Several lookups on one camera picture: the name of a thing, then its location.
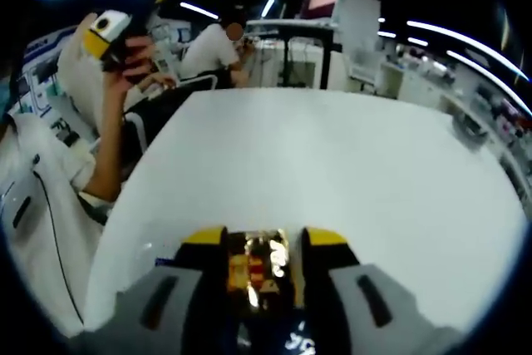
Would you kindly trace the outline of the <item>person's left hand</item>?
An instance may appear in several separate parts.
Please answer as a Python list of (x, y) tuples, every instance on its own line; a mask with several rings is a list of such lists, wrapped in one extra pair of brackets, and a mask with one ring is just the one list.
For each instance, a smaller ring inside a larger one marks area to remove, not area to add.
[(129, 37), (125, 45), (130, 53), (124, 66), (120, 70), (104, 73), (103, 86), (106, 92), (125, 95), (134, 87), (144, 92), (153, 85), (166, 88), (176, 86), (172, 75), (153, 69), (152, 57), (156, 46), (150, 37)]

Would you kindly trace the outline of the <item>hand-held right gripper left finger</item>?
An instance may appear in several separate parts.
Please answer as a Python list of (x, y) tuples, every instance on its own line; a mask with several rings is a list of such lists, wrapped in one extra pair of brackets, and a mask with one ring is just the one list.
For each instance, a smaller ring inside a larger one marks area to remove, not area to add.
[(88, 309), (83, 354), (220, 354), (228, 230), (209, 227)]

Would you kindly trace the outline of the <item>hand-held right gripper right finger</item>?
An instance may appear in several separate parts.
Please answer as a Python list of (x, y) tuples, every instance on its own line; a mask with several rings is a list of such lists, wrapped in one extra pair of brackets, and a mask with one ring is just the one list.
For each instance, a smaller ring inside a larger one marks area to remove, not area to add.
[(453, 354), (461, 333), (437, 326), (416, 297), (375, 264), (362, 264), (331, 230), (300, 236), (303, 300), (318, 354)]

